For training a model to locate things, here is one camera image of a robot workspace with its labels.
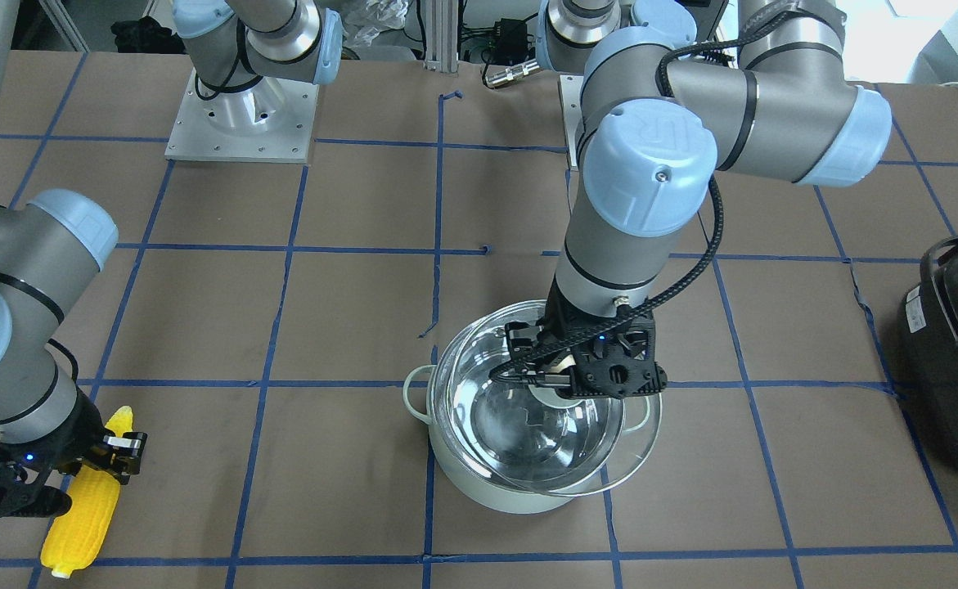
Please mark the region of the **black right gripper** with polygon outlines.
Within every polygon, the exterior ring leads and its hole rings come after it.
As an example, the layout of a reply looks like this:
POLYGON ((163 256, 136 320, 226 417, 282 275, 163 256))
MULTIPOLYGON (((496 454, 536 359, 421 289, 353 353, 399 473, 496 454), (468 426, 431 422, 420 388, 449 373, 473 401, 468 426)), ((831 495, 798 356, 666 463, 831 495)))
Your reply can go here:
POLYGON ((146 433, 117 434, 102 424, 100 411, 79 393, 70 418, 48 436, 20 444, 0 440, 0 518, 66 514, 70 496, 46 484, 53 470, 71 476, 98 472, 127 484, 141 470, 146 443, 146 433))

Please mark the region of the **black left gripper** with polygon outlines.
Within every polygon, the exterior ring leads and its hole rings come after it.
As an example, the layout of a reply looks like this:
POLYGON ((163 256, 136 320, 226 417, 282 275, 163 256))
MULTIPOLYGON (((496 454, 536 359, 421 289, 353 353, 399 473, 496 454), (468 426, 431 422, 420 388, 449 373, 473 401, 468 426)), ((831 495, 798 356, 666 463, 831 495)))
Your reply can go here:
POLYGON ((661 393, 664 369, 655 361, 652 305, 612 305, 612 317, 592 316, 552 285, 534 324, 505 325, 510 359, 491 370, 495 383, 551 387, 563 399, 635 398, 661 393))

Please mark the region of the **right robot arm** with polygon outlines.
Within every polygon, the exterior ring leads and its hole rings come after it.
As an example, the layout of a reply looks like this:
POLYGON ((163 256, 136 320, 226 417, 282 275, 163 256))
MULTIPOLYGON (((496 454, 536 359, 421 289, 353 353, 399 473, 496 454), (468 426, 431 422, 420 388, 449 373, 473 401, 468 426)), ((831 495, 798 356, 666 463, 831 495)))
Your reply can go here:
MULTIPOLYGON (((19 4, 0 1, 0 90, 19 4)), ((332 83, 344 27, 313 1, 176 1, 177 33, 213 98, 264 90, 274 79, 332 83)), ((124 486, 141 470, 148 436, 106 425, 57 364, 56 329, 105 267, 115 220, 76 191, 41 191, 22 209, 0 205, 0 518, 52 518, 79 499, 52 472, 98 473, 124 486)))

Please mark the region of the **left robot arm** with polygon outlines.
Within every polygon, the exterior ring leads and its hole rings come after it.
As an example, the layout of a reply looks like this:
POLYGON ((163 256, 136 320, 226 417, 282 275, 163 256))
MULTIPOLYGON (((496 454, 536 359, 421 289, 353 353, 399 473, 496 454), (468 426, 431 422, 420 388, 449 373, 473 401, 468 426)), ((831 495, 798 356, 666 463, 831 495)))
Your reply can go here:
POLYGON ((565 399, 665 387, 654 311, 712 262, 724 235, 717 171, 848 187, 881 160, 893 112, 843 71, 834 1, 741 1, 740 36, 699 43, 676 1, 546 1, 539 56, 564 69, 564 27, 587 45, 578 126, 581 186, 542 318, 506 327, 494 383, 565 399))

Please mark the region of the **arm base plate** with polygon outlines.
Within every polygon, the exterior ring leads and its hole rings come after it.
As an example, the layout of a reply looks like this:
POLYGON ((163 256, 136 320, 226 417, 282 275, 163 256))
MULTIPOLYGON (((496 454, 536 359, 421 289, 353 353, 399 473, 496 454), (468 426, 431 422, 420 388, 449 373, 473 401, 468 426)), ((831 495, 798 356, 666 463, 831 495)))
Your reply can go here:
POLYGON ((562 123, 569 156, 569 168, 580 173, 586 158, 587 145, 590 144, 600 127, 599 117, 586 117, 581 100, 586 78, 580 74, 562 74, 560 76, 560 103, 562 123))
POLYGON ((319 90, 314 83, 266 77, 238 93, 203 101, 188 78, 164 155, 210 163, 306 164, 319 90))

